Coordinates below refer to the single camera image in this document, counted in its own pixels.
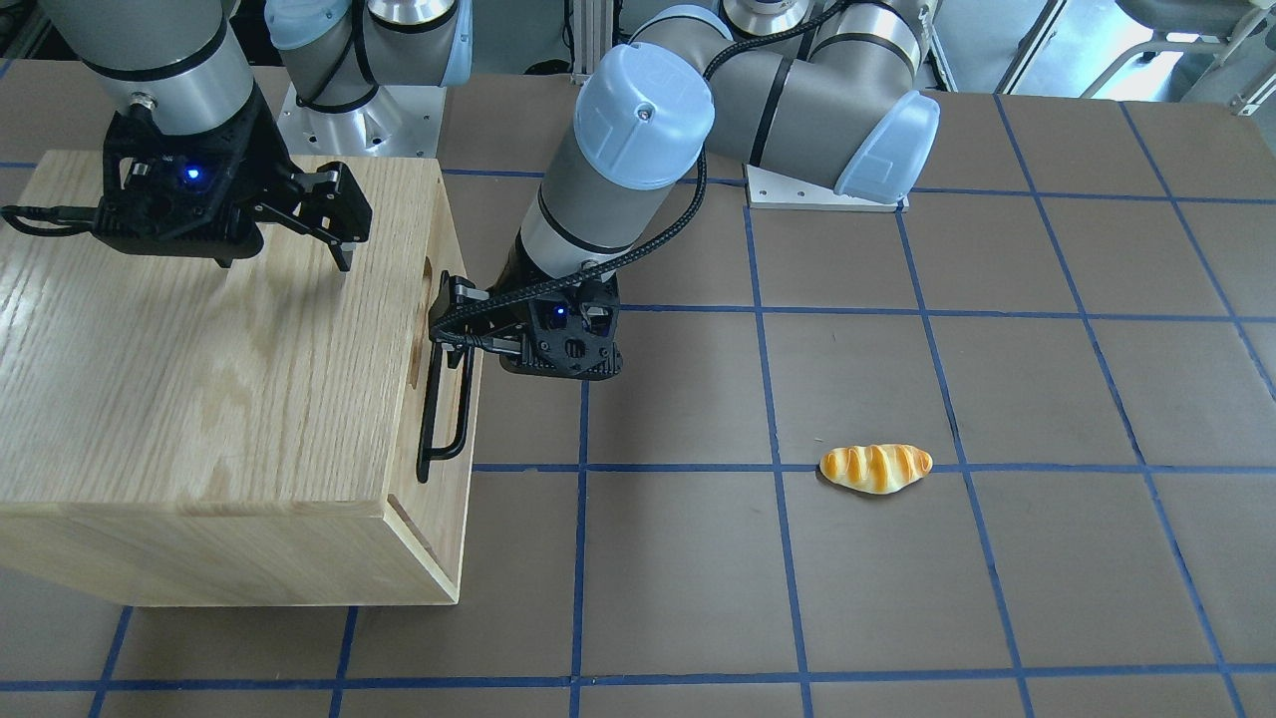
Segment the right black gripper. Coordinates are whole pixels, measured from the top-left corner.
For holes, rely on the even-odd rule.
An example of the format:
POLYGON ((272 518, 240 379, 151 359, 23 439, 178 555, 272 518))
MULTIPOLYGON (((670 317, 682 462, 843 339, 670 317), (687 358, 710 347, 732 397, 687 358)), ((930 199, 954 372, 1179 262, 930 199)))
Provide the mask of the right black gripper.
POLYGON ((348 272, 371 219, 348 165, 291 171, 268 105, 245 105, 186 136, 163 135, 154 114, 135 105, 114 114, 105 135, 91 233, 124 254, 209 258, 228 269, 260 253, 258 222, 276 223, 318 238, 348 272))

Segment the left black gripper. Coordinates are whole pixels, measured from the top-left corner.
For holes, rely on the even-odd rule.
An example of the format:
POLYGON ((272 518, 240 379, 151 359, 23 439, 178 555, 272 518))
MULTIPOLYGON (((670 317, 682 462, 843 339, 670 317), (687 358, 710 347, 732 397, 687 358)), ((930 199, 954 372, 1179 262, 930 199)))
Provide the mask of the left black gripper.
POLYGON ((601 381, 623 371, 616 346, 620 314, 618 278, 583 281, 551 289, 537 298, 485 309, 473 318, 447 324, 444 315, 490 296, 473 282, 444 272, 430 306, 430 341, 439 355, 430 369, 457 369, 464 356, 500 355, 507 372, 564 380, 601 381))

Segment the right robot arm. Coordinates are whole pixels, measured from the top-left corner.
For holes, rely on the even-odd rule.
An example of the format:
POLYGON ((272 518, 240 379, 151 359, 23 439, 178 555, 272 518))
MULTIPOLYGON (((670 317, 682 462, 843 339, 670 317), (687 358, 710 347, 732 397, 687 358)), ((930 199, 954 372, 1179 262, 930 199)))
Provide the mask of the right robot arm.
POLYGON ((369 240, 373 209, 345 158, 382 156, 410 119, 389 88, 464 85, 470 1, 268 1, 271 45, 293 85, 308 140, 330 156, 293 163, 218 1, 45 1, 42 9, 115 102, 92 207, 3 208, 40 237, 91 233, 114 250, 255 258, 260 224, 327 246, 342 272, 369 240))

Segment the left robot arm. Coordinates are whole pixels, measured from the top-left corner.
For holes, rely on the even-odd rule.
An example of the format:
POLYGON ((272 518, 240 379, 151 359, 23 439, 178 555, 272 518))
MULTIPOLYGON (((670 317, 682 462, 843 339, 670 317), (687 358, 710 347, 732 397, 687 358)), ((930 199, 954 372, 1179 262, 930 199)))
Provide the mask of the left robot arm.
POLYGON ((723 1, 660 11, 604 55, 501 277, 448 277, 430 363, 606 380, 616 269, 706 200, 709 154, 887 205, 914 187, 940 119, 915 82, 938 1, 723 1))

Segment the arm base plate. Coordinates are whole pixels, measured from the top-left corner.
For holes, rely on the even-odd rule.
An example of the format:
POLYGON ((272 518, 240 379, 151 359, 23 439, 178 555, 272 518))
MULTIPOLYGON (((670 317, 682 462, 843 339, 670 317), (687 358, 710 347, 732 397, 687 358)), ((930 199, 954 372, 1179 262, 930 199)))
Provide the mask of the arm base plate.
POLYGON ((277 128, 293 156, 433 159, 449 93, 444 87, 389 85, 361 108, 320 114, 300 108, 288 88, 277 128))
POLYGON ((911 209, 910 199, 896 203, 873 201, 865 198, 837 194, 833 190, 798 179, 780 176, 746 165, 746 193, 749 205, 773 210, 832 210, 888 213, 911 209))

